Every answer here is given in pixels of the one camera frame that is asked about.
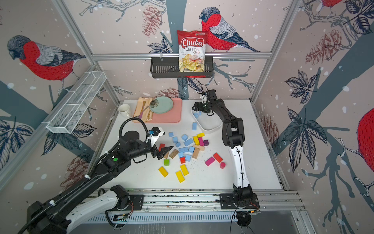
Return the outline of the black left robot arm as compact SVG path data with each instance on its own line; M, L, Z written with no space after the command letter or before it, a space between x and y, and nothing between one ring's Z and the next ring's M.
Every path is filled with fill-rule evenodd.
M132 120L142 124L146 134L144 141L140 140L137 131L122 133L124 126ZM121 185L113 186L102 196L87 203L83 201L130 167L136 158L151 154L153 158L162 159L172 149L171 146L157 148L156 142L164 134L161 127L148 130L140 118L124 121L119 129L117 143L95 162L88 174L56 197L45 203L34 202L28 207L27 222L19 233L68 234L99 213L113 208L126 209L130 196Z

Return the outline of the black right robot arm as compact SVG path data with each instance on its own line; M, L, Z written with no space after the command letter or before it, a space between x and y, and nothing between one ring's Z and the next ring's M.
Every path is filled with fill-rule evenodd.
M222 121L222 141L229 147L235 179L233 182L233 204L239 209L259 210L252 187L246 175L243 160L243 143L245 141L242 118L234 116L225 106L222 99L217 98L215 90L203 91L201 101L196 102L192 110L203 112L209 116L217 115Z

